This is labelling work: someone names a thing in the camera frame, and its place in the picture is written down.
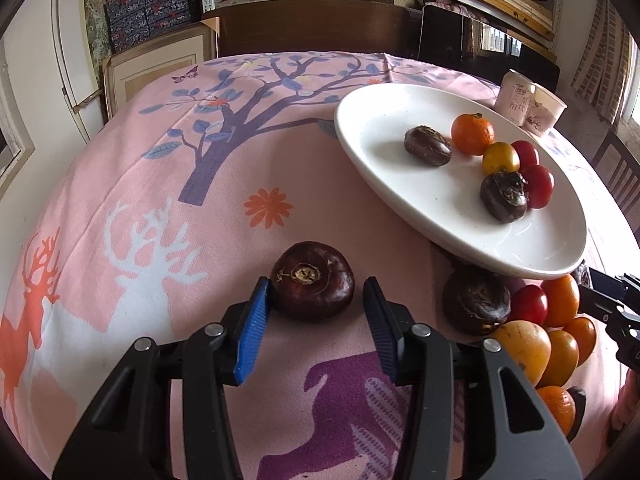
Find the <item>orange kumquat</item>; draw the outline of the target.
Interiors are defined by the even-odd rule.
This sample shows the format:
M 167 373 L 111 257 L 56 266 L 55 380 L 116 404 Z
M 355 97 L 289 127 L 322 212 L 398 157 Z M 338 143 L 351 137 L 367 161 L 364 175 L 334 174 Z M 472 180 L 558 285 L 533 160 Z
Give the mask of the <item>orange kumquat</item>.
M 578 345 L 578 363 L 577 366 L 582 366 L 596 348 L 597 344 L 597 330 L 590 318 L 585 316 L 578 316 L 571 320 L 563 327 L 564 332 L 569 333 L 574 337 Z
M 579 347 L 576 339 L 565 330 L 552 330 L 550 359 L 544 374 L 537 384 L 538 388 L 547 386 L 563 387 L 576 370 L 579 360 Z
M 544 325 L 562 327 L 577 314 L 579 308 L 579 288 L 576 280 L 566 274 L 562 278 L 541 283 L 541 289 L 547 297 L 548 310 Z

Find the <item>dark water chestnut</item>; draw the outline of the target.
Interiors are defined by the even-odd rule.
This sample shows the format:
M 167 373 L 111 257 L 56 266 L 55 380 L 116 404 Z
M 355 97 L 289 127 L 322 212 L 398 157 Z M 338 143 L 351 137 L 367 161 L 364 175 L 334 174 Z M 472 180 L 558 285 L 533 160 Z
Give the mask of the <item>dark water chestnut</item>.
M 416 126 L 409 129 L 404 137 L 405 150 L 422 162 L 441 167 L 451 159 L 451 144 L 439 132 L 431 127 Z
M 488 335 L 508 319 L 511 294 L 496 274 L 466 264 L 447 278 L 442 290 L 442 312 L 458 332 Z
M 480 185 L 480 200 L 501 223 L 521 219 L 528 209 L 525 179 L 518 171 L 488 174 Z
M 270 282 L 271 307 L 306 323 L 334 318 L 355 295 L 355 275 L 346 258 L 337 249 L 310 240 L 280 255 Z

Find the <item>pale orange loquat fruit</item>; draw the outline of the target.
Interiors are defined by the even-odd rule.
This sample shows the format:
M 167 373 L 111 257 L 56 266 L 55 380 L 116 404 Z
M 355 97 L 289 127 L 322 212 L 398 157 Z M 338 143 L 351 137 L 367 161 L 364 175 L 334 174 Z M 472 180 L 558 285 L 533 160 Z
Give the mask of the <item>pale orange loquat fruit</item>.
M 498 341 L 529 382 L 536 386 L 551 356 L 547 332 L 529 321 L 510 321 L 498 327 L 490 336 Z

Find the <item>large orange tangerine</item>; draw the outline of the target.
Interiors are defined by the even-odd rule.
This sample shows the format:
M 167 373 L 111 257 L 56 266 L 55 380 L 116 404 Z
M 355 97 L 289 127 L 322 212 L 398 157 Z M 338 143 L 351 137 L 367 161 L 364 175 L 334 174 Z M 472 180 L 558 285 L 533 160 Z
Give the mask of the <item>large orange tangerine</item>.
M 562 387 L 545 386 L 537 389 L 549 412 L 565 437 L 570 434 L 576 418 L 576 405 L 572 396 Z

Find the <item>red cherry tomato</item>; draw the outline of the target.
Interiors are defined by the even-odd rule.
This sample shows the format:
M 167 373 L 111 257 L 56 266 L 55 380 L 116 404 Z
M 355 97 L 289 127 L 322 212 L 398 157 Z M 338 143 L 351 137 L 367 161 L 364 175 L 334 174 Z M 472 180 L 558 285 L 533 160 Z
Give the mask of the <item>red cherry tomato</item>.
M 520 160 L 520 169 L 523 170 L 529 166 L 536 166 L 539 164 L 540 158 L 537 149 L 528 141 L 517 140 L 511 144 L 518 159 Z
M 548 313 L 548 298 L 538 285 L 526 285 L 511 297 L 510 321 L 544 324 Z
M 530 165 L 521 170 L 525 180 L 525 194 L 529 209 L 548 205 L 554 190 L 553 174 L 544 166 Z

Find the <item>dark wooden chair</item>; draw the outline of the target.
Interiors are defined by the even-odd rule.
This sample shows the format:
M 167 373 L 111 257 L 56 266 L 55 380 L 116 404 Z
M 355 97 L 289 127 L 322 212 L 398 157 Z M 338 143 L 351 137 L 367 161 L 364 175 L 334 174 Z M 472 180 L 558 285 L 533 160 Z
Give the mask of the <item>dark wooden chair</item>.
M 613 129 L 606 133 L 591 166 L 639 238 L 639 162 Z

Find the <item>white oval plate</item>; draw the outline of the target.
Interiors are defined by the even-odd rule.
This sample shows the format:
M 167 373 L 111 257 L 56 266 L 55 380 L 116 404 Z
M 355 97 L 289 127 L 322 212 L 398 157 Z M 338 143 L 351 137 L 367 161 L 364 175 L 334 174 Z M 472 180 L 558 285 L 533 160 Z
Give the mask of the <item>white oval plate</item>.
M 480 159 L 452 152 L 433 167 L 410 155 L 405 133 L 427 126 L 446 136 L 464 113 L 480 113 L 503 142 L 527 132 L 464 96 L 418 84 L 376 84 L 346 94 L 335 110 L 337 139 L 363 179 L 390 209 L 429 240 L 499 274 L 558 278 L 582 261 L 588 240 L 584 208 L 566 172 L 533 139 L 553 174 L 550 203 L 512 223 L 491 217 L 480 201 Z

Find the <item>yellow-orange cherry tomato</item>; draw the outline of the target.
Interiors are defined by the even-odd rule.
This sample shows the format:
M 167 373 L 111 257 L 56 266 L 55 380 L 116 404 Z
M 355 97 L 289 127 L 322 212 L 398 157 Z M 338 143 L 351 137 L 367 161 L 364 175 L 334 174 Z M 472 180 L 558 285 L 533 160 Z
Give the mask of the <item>yellow-orange cherry tomato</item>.
M 482 169 L 485 176 L 499 171 L 518 171 L 520 170 L 520 156 L 511 144 L 495 142 L 484 151 Z

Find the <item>pink patterned tablecloth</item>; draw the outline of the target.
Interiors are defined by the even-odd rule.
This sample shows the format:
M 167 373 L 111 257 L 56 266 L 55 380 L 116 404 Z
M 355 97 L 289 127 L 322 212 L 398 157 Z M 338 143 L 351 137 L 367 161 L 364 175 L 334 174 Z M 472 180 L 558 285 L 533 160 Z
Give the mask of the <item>pink patterned tablecloth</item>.
M 337 139 L 337 104 L 418 84 L 491 109 L 476 77 L 388 54 L 220 58 L 141 90 L 75 159 L 26 243 L 1 324 L 1 405 L 50 474 L 82 411 L 141 336 L 215 321 L 297 242 L 339 250 L 420 320 L 446 330 L 435 243 L 390 209 Z M 557 132 L 538 138 L 584 208 L 584 257 L 637 272 L 639 249 L 600 178 Z

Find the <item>white paper cup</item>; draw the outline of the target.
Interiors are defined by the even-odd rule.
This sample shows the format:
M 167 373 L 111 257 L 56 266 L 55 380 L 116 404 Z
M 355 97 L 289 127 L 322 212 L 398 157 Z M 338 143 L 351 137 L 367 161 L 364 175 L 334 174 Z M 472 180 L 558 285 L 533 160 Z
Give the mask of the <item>white paper cup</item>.
M 524 120 L 523 129 L 535 136 L 544 136 L 556 124 L 567 105 L 554 93 L 540 84 L 535 84 L 535 92 Z

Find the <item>small orange tangerine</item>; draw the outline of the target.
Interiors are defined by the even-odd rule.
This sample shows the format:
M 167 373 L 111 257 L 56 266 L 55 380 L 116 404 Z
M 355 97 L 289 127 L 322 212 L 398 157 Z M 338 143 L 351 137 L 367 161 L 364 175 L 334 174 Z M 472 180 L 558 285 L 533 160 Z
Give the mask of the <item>small orange tangerine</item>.
M 482 156 L 495 142 L 495 130 L 483 114 L 462 114 L 451 125 L 451 140 L 462 153 Z

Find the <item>framed picture leaning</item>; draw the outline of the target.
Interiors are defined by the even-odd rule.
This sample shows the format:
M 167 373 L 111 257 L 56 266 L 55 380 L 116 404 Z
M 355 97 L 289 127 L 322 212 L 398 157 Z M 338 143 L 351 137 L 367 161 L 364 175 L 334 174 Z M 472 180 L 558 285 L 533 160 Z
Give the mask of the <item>framed picture leaning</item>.
M 166 32 L 103 62 L 106 114 L 112 119 L 145 86 L 218 55 L 220 18 Z

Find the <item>black piano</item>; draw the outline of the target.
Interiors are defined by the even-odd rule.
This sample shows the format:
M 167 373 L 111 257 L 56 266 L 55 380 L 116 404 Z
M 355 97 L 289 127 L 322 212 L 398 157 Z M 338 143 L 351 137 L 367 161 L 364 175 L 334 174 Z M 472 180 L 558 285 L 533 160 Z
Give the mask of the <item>black piano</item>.
M 421 61 L 494 84 L 514 70 L 547 90 L 558 88 L 559 66 L 508 32 L 437 6 L 424 6 L 421 23 Z

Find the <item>dark wooden cabinet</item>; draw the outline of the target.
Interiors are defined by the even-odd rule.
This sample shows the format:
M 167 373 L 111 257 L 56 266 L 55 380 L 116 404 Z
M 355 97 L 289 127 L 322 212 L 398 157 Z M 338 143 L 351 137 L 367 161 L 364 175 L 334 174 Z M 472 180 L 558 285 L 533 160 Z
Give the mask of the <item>dark wooden cabinet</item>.
M 274 0 L 205 13 L 218 18 L 220 54 L 294 51 L 418 53 L 420 18 L 402 6 L 359 0 Z

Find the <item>stack of patterned boxes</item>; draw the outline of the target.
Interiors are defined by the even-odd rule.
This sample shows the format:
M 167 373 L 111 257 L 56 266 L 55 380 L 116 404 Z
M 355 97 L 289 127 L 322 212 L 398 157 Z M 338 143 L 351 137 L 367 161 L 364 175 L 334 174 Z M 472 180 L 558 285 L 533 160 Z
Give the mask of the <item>stack of patterned boxes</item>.
M 111 44 L 128 50 L 192 21 L 192 0 L 105 0 Z

